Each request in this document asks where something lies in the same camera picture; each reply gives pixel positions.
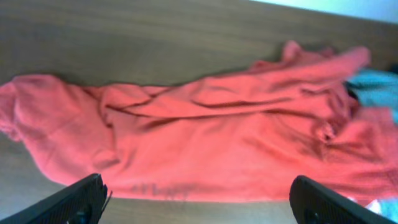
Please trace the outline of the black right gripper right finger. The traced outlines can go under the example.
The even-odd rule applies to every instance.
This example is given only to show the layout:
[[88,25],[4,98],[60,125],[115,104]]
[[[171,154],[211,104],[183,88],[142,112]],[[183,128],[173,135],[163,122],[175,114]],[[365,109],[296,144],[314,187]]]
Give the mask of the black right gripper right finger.
[[298,224],[394,224],[304,175],[294,179],[289,202]]

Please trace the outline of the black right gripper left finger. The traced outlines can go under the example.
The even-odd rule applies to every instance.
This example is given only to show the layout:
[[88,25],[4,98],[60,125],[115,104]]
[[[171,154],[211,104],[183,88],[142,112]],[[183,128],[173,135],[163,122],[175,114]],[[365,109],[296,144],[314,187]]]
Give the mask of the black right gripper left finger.
[[97,224],[107,198],[108,188],[101,175],[91,174],[1,220],[1,224]]

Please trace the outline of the orange red t-shirt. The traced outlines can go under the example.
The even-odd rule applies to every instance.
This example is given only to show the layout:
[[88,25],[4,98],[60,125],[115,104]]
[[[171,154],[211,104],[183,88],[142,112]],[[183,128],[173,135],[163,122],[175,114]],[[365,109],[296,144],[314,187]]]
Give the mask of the orange red t-shirt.
[[99,173],[119,198],[287,200],[306,175],[365,204],[397,195],[397,126],[344,81],[368,49],[309,52],[180,86],[78,86],[20,75],[1,87],[1,131],[70,185]]

